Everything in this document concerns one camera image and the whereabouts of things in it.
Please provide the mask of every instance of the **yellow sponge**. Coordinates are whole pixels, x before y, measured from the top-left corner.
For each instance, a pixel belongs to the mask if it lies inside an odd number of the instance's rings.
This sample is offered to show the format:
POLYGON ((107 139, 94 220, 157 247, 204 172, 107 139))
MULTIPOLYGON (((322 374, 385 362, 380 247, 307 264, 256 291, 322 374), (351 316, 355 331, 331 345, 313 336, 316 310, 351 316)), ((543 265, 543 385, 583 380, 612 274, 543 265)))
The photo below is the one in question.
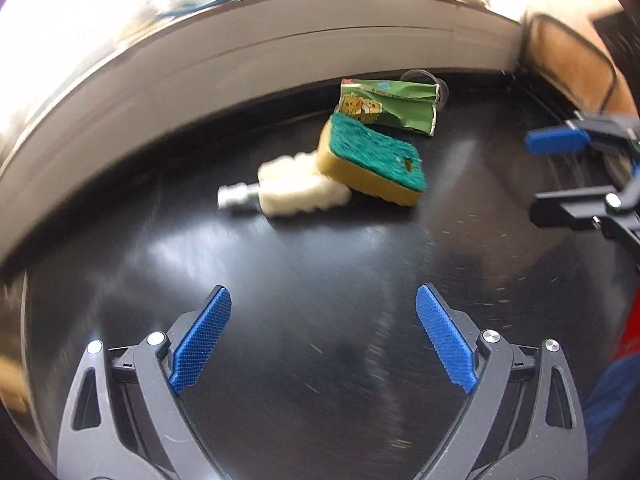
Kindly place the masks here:
POLYGON ((416 205, 427 188, 415 147, 342 114, 322 128, 316 167, 351 189, 404 206, 416 205))

